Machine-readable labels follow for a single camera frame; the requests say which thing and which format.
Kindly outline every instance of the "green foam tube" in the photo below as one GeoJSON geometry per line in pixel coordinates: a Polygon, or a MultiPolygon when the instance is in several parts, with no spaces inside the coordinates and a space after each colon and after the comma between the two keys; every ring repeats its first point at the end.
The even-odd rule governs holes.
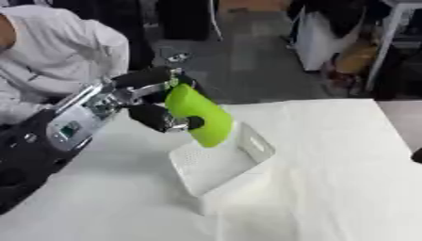
{"type": "Polygon", "coordinates": [[[171,91],[166,108],[175,118],[201,117],[204,126],[189,132],[206,148],[219,145],[232,131],[231,115],[186,84],[171,91]]]}

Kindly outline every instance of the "white table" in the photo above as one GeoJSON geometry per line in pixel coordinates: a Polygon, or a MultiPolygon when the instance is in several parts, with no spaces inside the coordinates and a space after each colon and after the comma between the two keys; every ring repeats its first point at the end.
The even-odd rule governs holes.
{"type": "Polygon", "coordinates": [[[406,10],[422,8],[421,0],[383,0],[386,4],[392,7],[392,13],[389,17],[385,31],[381,39],[381,48],[378,52],[377,58],[372,65],[366,82],[366,91],[371,91],[374,88],[377,74],[385,60],[388,49],[393,41],[393,38],[397,32],[398,24],[400,23],[401,17],[406,10]]]}
{"type": "MultiPolygon", "coordinates": [[[[238,120],[247,121],[275,145],[281,162],[294,167],[291,170],[295,170],[292,174],[295,174],[293,177],[296,181],[301,173],[311,174],[312,182],[300,183],[298,186],[301,191],[309,190],[308,184],[311,187],[321,185],[318,182],[320,174],[325,177],[330,174],[330,177],[338,179],[335,189],[330,189],[336,198],[324,198],[324,201],[335,201],[334,207],[340,208],[340,216],[333,213],[333,210],[327,211],[316,206],[323,198],[320,194],[327,193],[310,192],[306,194],[306,202],[294,202],[300,204],[299,211],[303,215],[303,222],[298,224],[306,225],[298,226],[296,230],[303,235],[301,241],[390,241],[393,239],[368,239],[368,236],[385,237],[392,231],[414,235],[414,230],[420,230],[422,220],[418,218],[422,214],[419,215],[418,210],[414,209],[414,205],[419,207],[422,203],[421,197],[416,195],[420,192],[414,191],[420,190],[420,187],[408,183],[422,183],[418,180],[419,176],[422,178],[422,172],[416,176],[408,173],[421,171],[417,169],[419,166],[405,168],[405,175],[399,172],[403,168],[402,164],[405,167],[408,163],[412,164],[408,157],[410,150],[375,104],[362,100],[334,100],[233,105],[229,109],[238,120]],[[399,180],[399,184],[388,189],[388,180],[399,180]],[[379,189],[378,184],[382,184],[383,188],[379,189]],[[365,192],[361,195],[359,191],[362,188],[365,192]],[[346,190],[353,191],[352,198],[346,190]],[[379,201],[378,197],[389,199],[383,200],[381,205],[376,203],[373,206],[379,201]],[[341,209],[348,201],[356,201],[356,205],[347,205],[348,208],[341,209]],[[373,211],[365,217],[368,213],[361,214],[362,208],[365,212],[368,209],[373,211]],[[383,210],[388,210],[388,217],[380,223],[383,210]],[[350,214],[362,215],[363,220],[355,219],[356,216],[351,219],[350,214]],[[417,229],[410,221],[405,226],[398,226],[405,218],[402,214],[415,215],[417,229]],[[343,231],[352,228],[348,230],[348,235],[365,238],[324,239],[327,233],[323,231],[331,229],[331,222],[328,222],[329,226],[321,227],[321,224],[327,224],[321,220],[346,221],[341,223],[343,231]],[[309,229],[319,233],[308,232],[309,229]]],[[[189,141],[191,137],[188,134],[158,134],[139,126],[122,113],[95,137],[78,158],[53,176],[46,186],[0,217],[0,240],[234,240],[226,239],[224,229],[228,227],[217,226],[215,218],[196,215],[187,206],[190,197],[172,169],[167,154],[189,141]]],[[[274,214],[267,209],[261,214],[260,220],[270,215],[269,211],[274,214]]],[[[225,218],[231,220],[233,216],[229,214],[225,218]]],[[[276,230],[283,232],[292,228],[294,231],[295,224],[288,223],[293,226],[281,226],[276,230]]],[[[242,227],[241,222],[231,224],[242,227]]],[[[252,226],[248,230],[265,230],[266,227],[252,226]]],[[[227,233],[238,236],[233,234],[233,229],[227,230],[227,233]]],[[[406,237],[403,240],[415,240],[406,237]]]]}

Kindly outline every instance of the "robotic hand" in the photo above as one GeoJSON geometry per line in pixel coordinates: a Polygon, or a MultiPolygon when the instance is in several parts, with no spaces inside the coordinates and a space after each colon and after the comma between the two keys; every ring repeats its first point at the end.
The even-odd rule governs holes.
{"type": "Polygon", "coordinates": [[[157,105],[164,103],[171,90],[179,84],[187,84],[205,95],[198,82],[184,72],[171,70],[168,67],[157,67],[129,73],[115,78],[114,81],[116,88],[137,89],[143,96],[126,106],[133,120],[162,133],[192,130],[203,126],[203,119],[199,117],[177,120],[165,107],[157,105]]]}
{"type": "Polygon", "coordinates": [[[196,81],[167,67],[128,73],[87,86],[0,133],[0,215],[63,169],[124,108],[133,120],[159,132],[203,126],[201,118],[178,120],[156,105],[181,83],[202,91],[196,81]]]}

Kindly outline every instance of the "white lab coat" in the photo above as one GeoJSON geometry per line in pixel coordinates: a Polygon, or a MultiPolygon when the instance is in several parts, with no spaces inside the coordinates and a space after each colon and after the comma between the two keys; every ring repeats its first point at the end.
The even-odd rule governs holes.
{"type": "Polygon", "coordinates": [[[74,93],[100,77],[127,72],[128,40],[93,20],[65,9],[0,8],[16,32],[0,54],[0,125],[27,119],[48,97],[74,93]]]}

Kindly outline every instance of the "white plastic basket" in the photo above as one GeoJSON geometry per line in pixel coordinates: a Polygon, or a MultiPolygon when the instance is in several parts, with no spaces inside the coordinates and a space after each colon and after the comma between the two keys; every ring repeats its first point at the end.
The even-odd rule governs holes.
{"type": "Polygon", "coordinates": [[[225,200],[251,181],[265,178],[275,149],[248,124],[235,122],[226,141],[203,148],[196,141],[170,153],[202,215],[214,215],[225,200]]]}

